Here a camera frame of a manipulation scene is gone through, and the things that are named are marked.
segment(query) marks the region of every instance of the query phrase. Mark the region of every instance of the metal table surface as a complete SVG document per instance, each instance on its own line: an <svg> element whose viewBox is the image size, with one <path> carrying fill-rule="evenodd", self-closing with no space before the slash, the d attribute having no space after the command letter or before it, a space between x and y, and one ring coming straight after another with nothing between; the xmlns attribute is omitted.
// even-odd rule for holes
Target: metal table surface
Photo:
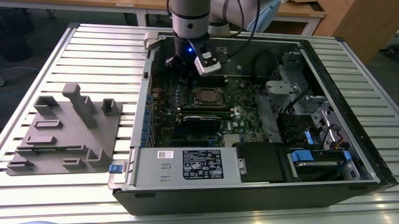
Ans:
<svg viewBox="0 0 399 224"><path fill-rule="evenodd" d="M63 83L77 82L92 101L124 103L113 159L125 159L142 73L142 38L149 30L80 24L67 28L17 110L0 134L0 223L397 223L399 187L354 197L318 209L130 216L110 194L108 173L7 176L7 161L34 117L38 95L61 95ZM264 37L298 38L260 34ZM361 122L394 176L399 176L399 110L345 43L329 37L305 37Z"/></svg>

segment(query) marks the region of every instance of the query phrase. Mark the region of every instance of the blue connector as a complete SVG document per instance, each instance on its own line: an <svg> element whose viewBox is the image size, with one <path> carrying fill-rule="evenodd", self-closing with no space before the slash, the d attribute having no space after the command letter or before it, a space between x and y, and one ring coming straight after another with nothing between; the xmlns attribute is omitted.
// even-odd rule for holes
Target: blue connector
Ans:
<svg viewBox="0 0 399 224"><path fill-rule="evenodd" d="M344 159L345 159L346 161L350 160L350 153L349 153L349 151L344 151L344 152L342 152L342 156L344 156Z"/></svg>
<svg viewBox="0 0 399 224"><path fill-rule="evenodd" d="M313 140L312 140L312 136L309 132L304 132L305 138L306 138L306 142L309 143L309 145L313 145Z"/></svg>
<svg viewBox="0 0 399 224"><path fill-rule="evenodd" d="M109 170L108 170L108 172L109 172L110 174L121 174L121 173L122 173L122 169L124 169L124 166L122 166L122 165L112 164L112 165L109 165Z"/></svg>
<svg viewBox="0 0 399 224"><path fill-rule="evenodd" d="M293 162L313 161L313 156L309 150L296 150L290 153L290 158Z"/></svg>

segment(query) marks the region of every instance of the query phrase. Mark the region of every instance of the barcode sticker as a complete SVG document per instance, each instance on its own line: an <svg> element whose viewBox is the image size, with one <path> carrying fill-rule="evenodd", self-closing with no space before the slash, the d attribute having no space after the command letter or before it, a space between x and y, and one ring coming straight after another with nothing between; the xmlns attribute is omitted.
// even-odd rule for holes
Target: barcode sticker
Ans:
<svg viewBox="0 0 399 224"><path fill-rule="evenodd" d="M173 151L157 151L157 158L158 159L172 159Z"/></svg>

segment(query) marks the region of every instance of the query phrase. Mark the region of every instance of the cable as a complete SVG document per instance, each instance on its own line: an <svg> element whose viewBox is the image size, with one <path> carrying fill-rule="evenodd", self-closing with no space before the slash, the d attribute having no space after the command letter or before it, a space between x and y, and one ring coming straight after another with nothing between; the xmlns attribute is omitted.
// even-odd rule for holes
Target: cable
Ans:
<svg viewBox="0 0 399 224"><path fill-rule="evenodd" d="M324 146L325 138L326 138L329 129L333 128L333 126L337 126L337 125L336 125L336 124L330 124L330 125L326 127L325 134L324 134L324 136L322 136L322 138L321 138L322 140L321 140L321 143L320 143L320 148L318 148L318 150L322 150L322 146Z"/></svg>
<svg viewBox="0 0 399 224"><path fill-rule="evenodd" d="M257 7L256 7L256 18L254 18L253 28L252 28L252 31L250 31L250 36L248 37L245 44L232 54L228 55L228 59L232 58L248 46L248 44L250 43L250 40L253 38L254 31L256 31L256 28L257 28L257 22L258 22L260 0L256 1L256 4L257 4Z"/></svg>
<svg viewBox="0 0 399 224"><path fill-rule="evenodd" d="M338 131L336 131L336 135L338 136L338 140L337 142L333 144L332 149L337 149L337 146L342 143L342 136L338 133Z"/></svg>
<svg viewBox="0 0 399 224"><path fill-rule="evenodd" d="M153 16L156 17L156 19L158 19L158 18L169 18L168 15L156 15L156 14L153 14Z"/></svg>
<svg viewBox="0 0 399 224"><path fill-rule="evenodd" d="M172 15L170 15L170 10L169 10L169 1L170 1L170 0L166 0L166 14L168 14L168 16L172 16Z"/></svg>
<svg viewBox="0 0 399 224"><path fill-rule="evenodd" d="M3 97L22 97L23 95L7 95L7 94L3 94L3 93L0 93L0 96L3 96Z"/></svg>
<svg viewBox="0 0 399 224"><path fill-rule="evenodd" d="M296 102L304 97L304 95L306 94L306 92L310 90L310 87L308 86L306 88L305 88L305 90L301 92L301 93L298 93L298 95L297 95L297 97L294 98L294 100L288 104L288 106L285 107L285 109L282 110L282 113L285 113L286 112L286 110L288 110L288 108L290 107L290 106L293 106L293 104L296 104Z"/></svg>
<svg viewBox="0 0 399 224"><path fill-rule="evenodd" d="M254 94L256 94L256 89L253 88L253 85L252 85L250 81L248 83L249 83L249 86L250 86L252 90L254 90Z"/></svg>
<svg viewBox="0 0 399 224"><path fill-rule="evenodd" d="M274 65L276 67L278 68L278 58L274 56L274 54L268 50L268 49L262 49L261 51L258 51L254 56L252 57L250 59L250 80L256 79L256 64L257 64L257 61L258 61L258 58L262 54L266 54L266 56L270 56L272 59L274 60Z"/></svg>
<svg viewBox="0 0 399 224"><path fill-rule="evenodd" d="M265 127L268 130L270 130L272 132L276 132L276 133L278 133L278 134L280 134L280 132L274 131L274 130L273 130L273 129L270 129L268 126L265 126L265 125L264 125L264 127Z"/></svg>
<svg viewBox="0 0 399 224"><path fill-rule="evenodd" d="M30 67L15 67L15 68L7 68L7 69L3 69L3 70L0 71L0 73L1 73L1 72L5 72L5 71L9 71L9 70L34 70L34 71L38 71L38 72L39 72L38 69L34 69L34 68L30 68Z"/></svg>
<svg viewBox="0 0 399 224"><path fill-rule="evenodd" d="M238 10L240 10L240 12L241 12L241 27L240 27L238 31L237 31L234 34L229 35L229 38L233 38L233 37L236 37L237 35L240 35L240 33L241 33L242 30L244 30L244 24L245 24L245 21L244 21L244 10L242 10L242 6L241 6L241 2L240 2L240 0L237 0L237 6L238 6Z"/></svg>

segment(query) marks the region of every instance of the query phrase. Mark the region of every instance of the floor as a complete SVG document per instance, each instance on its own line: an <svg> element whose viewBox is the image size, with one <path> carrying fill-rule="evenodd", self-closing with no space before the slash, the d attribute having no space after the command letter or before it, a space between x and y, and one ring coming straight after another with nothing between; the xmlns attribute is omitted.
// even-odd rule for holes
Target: floor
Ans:
<svg viewBox="0 0 399 224"><path fill-rule="evenodd" d="M31 9L30 20L34 24L34 31L25 34L25 39L33 49L33 56L17 63L3 60L0 56L0 70L9 67L33 67L39 69L46 61L53 47L65 31L67 23L93 23L109 25L136 25L134 15L122 13L98 13L77 11L55 11L55 18L50 19L45 10ZM170 21L161 18L157 22L154 16L149 16L149 25L154 27L169 27ZM366 65L376 80L381 84L386 93L399 104L397 71L399 62L386 58L378 53ZM11 70L0 73L5 85L0 87L0 131L18 105L18 102L33 82L35 72L30 70Z"/></svg>

